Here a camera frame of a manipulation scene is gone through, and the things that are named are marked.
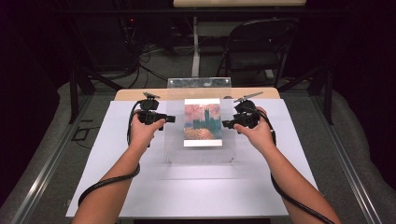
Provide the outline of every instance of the table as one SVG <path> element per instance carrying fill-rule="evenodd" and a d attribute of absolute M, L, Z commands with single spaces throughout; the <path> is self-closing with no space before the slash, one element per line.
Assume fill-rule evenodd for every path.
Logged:
<path fill-rule="evenodd" d="M 175 0 L 174 7 L 303 7 L 306 0 Z M 241 22 L 216 21 L 198 22 L 193 18 L 194 56 L 192 60 L 192 77 L 199 76 L 200 54 L 198 36 L 228 36 L 231 30 Z"/>
<path fill-rule="evenodd" d="M 163 113 L 166 112 L 167 97 L 174 96 L 172 91 L 189 90 L 191 91 L 151 89 L 118 92 L 107 110 L 67 217 L 73 217 L 76 213 L 77 200 L 82 191 L 95 183 L 127 148 L 126 124 L 134 102 L 144 99 L 142 92 L 161 95 L 164 101 L 160 102 L 157 111 Z M 233 98 L 239 98 L 263 91 L 264 94 L 251 100 L 266 108 L 277 130 L 279 148 L 302 175 L 316 185 L 288 109 L 283 100 L 279 99 L 275 88 L 194 89 L 194 92 L 198 91 L 202 94 L 198 94 L 198 97 L 206 98 L 218 97 L 224 92 L 230 92 Z M 163 132 L 156 132 L 150 148 L 142 157 L 141 173 L 133 181 L 120 218 L 254 218 L 282 217 L 288 214 L 271 184 L 265 160 L 245 136 L 226 129 L 235 135 L 234 161 L 211 164 L 169 163 L 164 160 L 163 150 L 164 133 L 168 129 L 165 126 Z"/>

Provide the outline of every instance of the gray floor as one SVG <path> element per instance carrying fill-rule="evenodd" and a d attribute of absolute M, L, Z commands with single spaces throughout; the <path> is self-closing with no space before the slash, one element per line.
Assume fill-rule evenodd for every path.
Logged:
<path fill-rule="evenodd" d="M 214 76 L 219 59 L 216 54 L 203 55 L 200 67 L 202 77 Z M 191 55 L 156 51 L 151 54 L 146 66 L 166 77 L 189 77 L 191 64 Z M 134 76 L 131 76 L 115 81 L 128 87 L 133 78 Z M 147 78 L 147 88 L 166 88 L 165 81 L 145 72 L 141 72 L 133 88 L 144 88 Z M 253 74 L 250 81 L 252 78 L 262 77 Z M 233 78 L 235 84 L 240 81 Z M 98 91 L 92 97 L 80 97 L 81 104 L 86 106 L 74 125 L 68 124 L 68 85 L 59 89 L 61 102 L 54 120 L 17 187 L 2 206 L 1 223 L 70 223 L 70 220 L 64 217 L 67 210 L 65 204 L 74 194 L 90 153 L 89 147 L 97 135 L 97 127 L 100 127 L 108 104 L 115 96 L 115 92 L 102 83 L 94 83 Z M 284 93 L 281 97 L 288 106 L 318 187 L 334 206 L 342 221 L 351 224 L 381 223 L 379 220 L 382 223 L 396 223 L 396 193 L 382 180 L 379 172 L 371 164 L 364 132 L 343 97 L 335 92 L 334 125 L 330 128 L 323 121 L 319 111 L 319 98 L 309 97 L 304 91 Z M 80 145 L 71 140 L 79 129 L 89 130 L 86 140 L 79 141 Z M 347 161 L 340 160 L 337 137 L 342 143 L 341 148 L 346 153 Z M 57 153 L 59 148 L 62 148 L 61 153 Z M 49 164 L 51 172 L 44 172 L 43 167 Z M 354 179 L 350 170 L 345 168 L 350 164 L 358 179 Z M 33 188 L 38 177 L 49 182 L 41 185 L 39 189 Z M 357 180 L 361 182 L 362 187 L 358 186 L 356 190 L 354 184 Z M 29 191 L 36 192 L 34 199 L 27 197 L 30 195 Z M 368 203 L 371 203 L 375 210 L 371 210 Z M 275 218 L 272 223 L 290 221 L 287 218 Z"/>

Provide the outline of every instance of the printed image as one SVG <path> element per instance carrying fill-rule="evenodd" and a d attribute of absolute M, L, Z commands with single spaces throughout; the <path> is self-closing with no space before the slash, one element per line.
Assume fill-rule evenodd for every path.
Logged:
<path fill-rule="evenodd" d="M 184 146 L 222 146 L 219 99 L 186 100 Z"/>

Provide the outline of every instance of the forearm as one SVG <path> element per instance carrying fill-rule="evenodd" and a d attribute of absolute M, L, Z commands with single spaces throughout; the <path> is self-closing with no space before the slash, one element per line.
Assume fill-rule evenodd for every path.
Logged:
<path fill-rule="evenodd" d="M 129 147 L 101 180 L 132 174 L 143 151 Z M 115 223 L 131 182 L 131 179 L 123 180 L 103 186 L 88 194 L 81 203 L 73 223 Z"/>
<path fill-rule="evenodd" d="M 291 198 L 319 212 L 334 223 L 340 223 L 326 199 L 294 168 L 285 156 L 275 147 L 260 150 L 267 160 L 274 180 Z M 284 200 L 294 223 L 322 223 L 300 208 Z"/>

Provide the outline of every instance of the hand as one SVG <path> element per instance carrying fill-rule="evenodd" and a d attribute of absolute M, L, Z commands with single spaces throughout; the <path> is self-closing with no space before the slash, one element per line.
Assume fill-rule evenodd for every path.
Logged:
<path fill-rule="evenodd" d="M 256 108 L 266 114 L 262 107 L 256 106 Z M 259 124 L 253 129 L 249 129 L 240 124 L 235 124 L 233 127 L 239 133 L 244 134 L 251 145 L 257 148 L 261 153 L 275 146 L 270 127 L 268 126 L 267 122 L 265 122 L 263 117 L 260 117 Z"/>
<path fill-rule="evenodd" d="M 131 123 L 130 146 L 135 146 L 146 150 L 151 139 L 154 137 L 154 133 L 159 130 L 166 121 L 165 119 L 159 119 L 150 125 L 146 125 L 140 122 L 137 112 L 134 113 Z"/>

